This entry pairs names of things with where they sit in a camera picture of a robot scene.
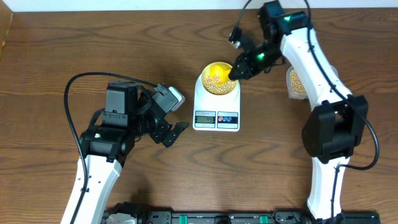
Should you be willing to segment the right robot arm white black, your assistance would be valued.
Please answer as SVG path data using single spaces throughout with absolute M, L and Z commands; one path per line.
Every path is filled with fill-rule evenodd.
M 307 207 L 312 221 L 339 223 L 344 220 L 340 194 L 349 159 L 360 145 L 368 102 L 354 96 L 333 71 L 312 24 L 310 11 L 287 13 L 279 1 L 258 10 L 264 41 L 260 45 L 234 25 L 229 42 L 243 52 L 236 58 L 229 78 L 248 80 L 269 73 L 276 61 L 288 60 L 296 70 L 309 100 L 311 113 L 302 129 L 302 142 L 312 158 L 312 184 Z

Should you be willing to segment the yellow plastic measuring scoop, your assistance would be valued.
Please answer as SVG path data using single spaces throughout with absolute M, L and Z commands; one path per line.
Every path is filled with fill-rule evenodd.
M 214 64 L 210 67 L 210 77 L 216 85 L 223 85 L 229 80 L 231 68 L 225 64 Z

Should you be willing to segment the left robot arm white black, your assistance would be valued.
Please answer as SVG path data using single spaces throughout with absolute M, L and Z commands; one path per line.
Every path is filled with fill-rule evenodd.
M 148 135 L 170 147 L 188 128 L 188 122 L 172 125 L 165 120 L 184 101 L 172 86 L 158 84 L 149 91 L 136 82 L 109 83 L 106 106 L 94 113 L 77 140 L 80 158 L 62 223 L 99 223 L 136 141 Z

